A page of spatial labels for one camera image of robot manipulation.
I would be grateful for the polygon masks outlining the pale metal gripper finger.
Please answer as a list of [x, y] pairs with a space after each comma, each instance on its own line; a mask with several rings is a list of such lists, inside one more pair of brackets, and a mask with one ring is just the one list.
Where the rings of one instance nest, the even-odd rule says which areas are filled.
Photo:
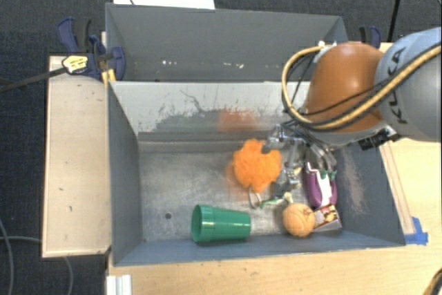
[[285, 169], [285, 188], [298, 189], [300, 188], [300, 167]]
[[292, 184], [290, 182], [271, 183], [271, 194], [270, 200], [283, 200], [286, 192], [290, 192], [292, 190]]

